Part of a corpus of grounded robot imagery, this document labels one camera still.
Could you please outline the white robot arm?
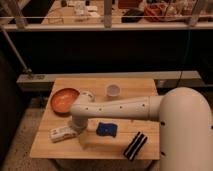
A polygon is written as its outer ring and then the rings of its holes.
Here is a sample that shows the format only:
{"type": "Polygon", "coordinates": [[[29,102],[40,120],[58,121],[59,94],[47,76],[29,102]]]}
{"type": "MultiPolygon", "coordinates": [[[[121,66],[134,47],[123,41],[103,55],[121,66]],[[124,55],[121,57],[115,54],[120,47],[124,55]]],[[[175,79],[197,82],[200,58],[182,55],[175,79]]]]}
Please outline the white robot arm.
{"type": "Polygon", "coordinates": [[[157,120],[160,171],[213,171],[213,112],[205,97],[191,88],[99,103],[83,91],[70,112],[76,131],[85,129],[90,118],[157,120]]]}

